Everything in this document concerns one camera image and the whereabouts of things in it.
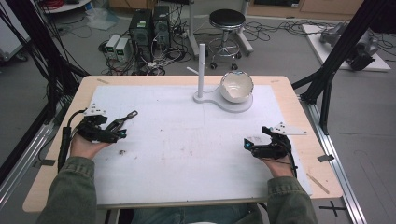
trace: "stool wheel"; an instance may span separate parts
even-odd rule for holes
[[[242,53],[241,53],[241,51],[239,51],[239,52],[235,55],[235,58],[236,58],[236,59],[242,58]]]
[[[231,70],[237,70],[238,69],[238,65],[236,65],[236,63],[231,64]]]
[[[215,70],[218,67],[216,63],[210,63],[210,68]]]

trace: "stool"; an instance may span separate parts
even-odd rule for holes
[[[210,13],[209,22],[213,27],[223,31],[222,38],[216,38],[209,42],[209,49],[213,53],[210,67],[212,69],[216,69],[218,67],[215,63],[215,57],[220,56],[233,57],[231,69],[238,69],[238,66],[235,63],[235,58],[241,58],[242,54],[238,44],[233,40],[228,39],[228,34],[231,31],[238,30],[244,25],[244,14],[231,9],[219,9]]]

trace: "person's left hand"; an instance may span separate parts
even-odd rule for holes
[[[92,160],[96,153],[110,145],[110,143],[92,143],[76,133],[71,143],[70,157],[84,157]]]

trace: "green sleeve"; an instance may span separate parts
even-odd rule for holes
[[[37,223],[94,224],[96,192],[93,173],[93,161],[81,157],[69,158],[50,186],[47,205]]]
[[[311,199],[294,177],[268,181],[267,206],[271,224],[318,223]]]

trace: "white bowl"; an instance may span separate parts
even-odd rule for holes
[[[245,72],[229,72],[221,79],[220,93],[231,103],[243,103],[253,92],[253,80]]]

